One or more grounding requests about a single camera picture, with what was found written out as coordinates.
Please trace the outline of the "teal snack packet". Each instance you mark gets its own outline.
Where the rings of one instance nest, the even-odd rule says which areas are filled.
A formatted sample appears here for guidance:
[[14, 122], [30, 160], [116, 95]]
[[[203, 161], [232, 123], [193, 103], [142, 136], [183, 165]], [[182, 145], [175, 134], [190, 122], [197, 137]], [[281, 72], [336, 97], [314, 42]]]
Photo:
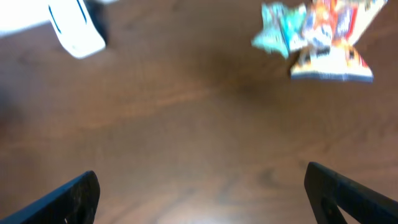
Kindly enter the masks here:
[[254, 36], [251, 45], [262, 49], [267, 53], [273, 52], [281, 54], [283, 58], [288, 58], [289, 50], [285, 43], [279, 19], [287, 13], [288, 8], [281, 2], [272, 2], [270, 4], [262, 3], [262, 30]]

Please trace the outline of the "colourful snack chip bag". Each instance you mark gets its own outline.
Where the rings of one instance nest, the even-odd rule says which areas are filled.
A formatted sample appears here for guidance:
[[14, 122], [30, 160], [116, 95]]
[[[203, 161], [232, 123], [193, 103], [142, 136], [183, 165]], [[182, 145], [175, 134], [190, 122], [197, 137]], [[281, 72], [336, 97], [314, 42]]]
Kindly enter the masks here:
[[318, 48], [308, 43], [290, 69], [290, 77], [372, 82], [373, 72], [354, 45], [387, 0], [328, 2], [338, 16], [331, 45]]

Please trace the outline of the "orange small snack box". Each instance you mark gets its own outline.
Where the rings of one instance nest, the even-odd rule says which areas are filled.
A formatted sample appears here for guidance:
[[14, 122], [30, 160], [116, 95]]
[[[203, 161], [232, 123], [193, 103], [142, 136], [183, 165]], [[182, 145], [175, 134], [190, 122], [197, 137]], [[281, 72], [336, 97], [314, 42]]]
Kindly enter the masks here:
[[337, 13], [328, 1], [316, 1], [307, 11], [302, 27], [303, 38], [314, 47], [330, 46], [334, 38]]

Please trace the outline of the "light teal small box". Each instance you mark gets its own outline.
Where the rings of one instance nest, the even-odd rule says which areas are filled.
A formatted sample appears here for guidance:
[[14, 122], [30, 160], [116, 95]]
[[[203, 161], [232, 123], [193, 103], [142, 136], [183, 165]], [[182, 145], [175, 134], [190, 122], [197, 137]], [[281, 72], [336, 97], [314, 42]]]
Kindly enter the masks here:
[[280, 28], [289, 52], [295, 52], [308, 45], [302, 36], [302, 26], [307, 15], [305, 4], [288, 9], [280, 18]]

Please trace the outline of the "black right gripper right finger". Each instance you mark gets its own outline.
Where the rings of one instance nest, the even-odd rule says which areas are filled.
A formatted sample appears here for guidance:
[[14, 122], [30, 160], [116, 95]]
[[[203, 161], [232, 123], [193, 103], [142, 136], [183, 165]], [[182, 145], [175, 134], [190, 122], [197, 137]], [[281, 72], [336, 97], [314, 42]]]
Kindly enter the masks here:
[[309, 162], [305, 190], [318, 223], [397, 223], [397, 202], [317, 162]]

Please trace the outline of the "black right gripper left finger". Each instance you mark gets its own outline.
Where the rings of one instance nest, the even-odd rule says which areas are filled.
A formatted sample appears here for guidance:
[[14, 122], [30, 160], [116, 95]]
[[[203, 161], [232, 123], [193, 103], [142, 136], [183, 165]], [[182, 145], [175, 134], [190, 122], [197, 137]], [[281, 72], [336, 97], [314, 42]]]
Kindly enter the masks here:
[[2, 219], [1, 224], [93, 224], [99, 199], [100, 185], [98, 178], [90, 170], [18, 212]]

